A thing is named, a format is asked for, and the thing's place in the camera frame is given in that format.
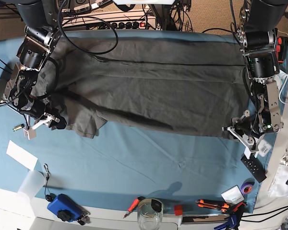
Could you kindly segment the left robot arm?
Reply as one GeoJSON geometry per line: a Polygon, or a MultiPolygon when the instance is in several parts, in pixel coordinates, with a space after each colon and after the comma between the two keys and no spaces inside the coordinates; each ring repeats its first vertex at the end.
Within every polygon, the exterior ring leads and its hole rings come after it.
{"type": "Polygon", "coordinates": [[[255,112],[246,110],[233,118],[226,128],[246,148],[245,156],[257,156],[265,134],[277,133],[282,127],[279,89],[277,24],[284,15],[288,0],[245,0],[240,9],[240,23],[233,22],[233,36],[244,59],[243,83],[255,112]]]}

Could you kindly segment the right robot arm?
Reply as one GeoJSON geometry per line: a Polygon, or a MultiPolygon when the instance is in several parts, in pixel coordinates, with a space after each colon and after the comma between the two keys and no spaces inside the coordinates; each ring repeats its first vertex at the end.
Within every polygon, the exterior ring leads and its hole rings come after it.
{"type": "Polygon", "coordinates": [[[58,1],[56,0],[13,0],[25,22],[25,38],[17,51],[19,59],[11,70],[9,80],[0,79],[0,107],[8,106],[25,118],[21,125],[25,137],[36,137],[41,125],[64,129],[66,120],[55,108],[44,103],[58,85],[60,68],[51,54],[61,37],[58,27],[58,1]],[[55,78],[49,90],[40,96],[31,94],[37,83],[38,74],[50,61],[55,66],[55,78]]]}

